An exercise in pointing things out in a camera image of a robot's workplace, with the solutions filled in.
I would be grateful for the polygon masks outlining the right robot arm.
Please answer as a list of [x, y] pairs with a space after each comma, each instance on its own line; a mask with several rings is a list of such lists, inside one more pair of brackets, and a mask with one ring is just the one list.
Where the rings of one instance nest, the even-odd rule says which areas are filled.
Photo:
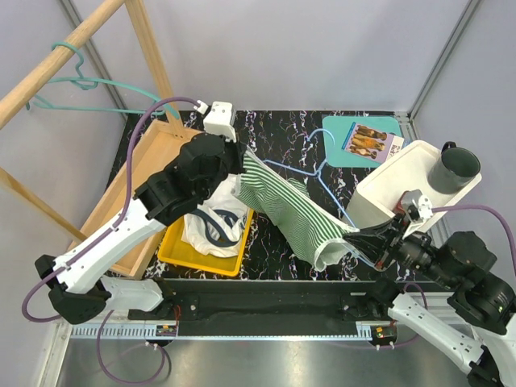
[[513, 386], [515, 292], [491, 272], [497, 257], [472, 231], [458, 231], [437, 248], [426, 232], [408, 229], [409, 223], [397, 214], [344, 239], [377, 269], [399, 263], [451, 292], [447, 304], [473, 336], [450, 327], [386, 278], [372, 285], [356, 309], [408, 326], [446, 355], [471, 386]]

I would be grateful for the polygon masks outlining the green striped tank top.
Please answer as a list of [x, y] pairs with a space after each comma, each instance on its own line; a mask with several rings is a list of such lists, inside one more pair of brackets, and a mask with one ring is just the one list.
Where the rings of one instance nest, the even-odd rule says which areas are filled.
[[344, 240], [345, 235], [358, 230], [312, 201], [300, 182], [281, 177], [250, 150], [243, 155], [243, 168], [245, 172], [237, 176], [233, 195], [247, 207], [267, 215], [298, 259], [321, 272], [347, 254], [360, 255]]

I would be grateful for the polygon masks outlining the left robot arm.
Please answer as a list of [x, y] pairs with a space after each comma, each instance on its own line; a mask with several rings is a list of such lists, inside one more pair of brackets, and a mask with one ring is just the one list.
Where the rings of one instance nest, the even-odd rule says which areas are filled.
[[133, 247], [198, 208], [231, 174], [241, 174], [245, 144], [201, 133], [178, 156], [132, 191], [122, 211], [87, 240], [35, 266], [58, 317], [86, 323], [105, 310], [139, 310], [158, 319], [174, 308], [173, 291], [162, 281], [106, 276]]

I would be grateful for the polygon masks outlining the white tank top navy trim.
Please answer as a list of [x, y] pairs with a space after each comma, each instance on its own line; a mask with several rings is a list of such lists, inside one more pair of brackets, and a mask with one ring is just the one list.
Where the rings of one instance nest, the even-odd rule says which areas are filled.
[[237, 181], [230, 175], [208, 200], [184, 216], [182, 242], [221, 259], [239, 254], [249, 208], [234, 196]]

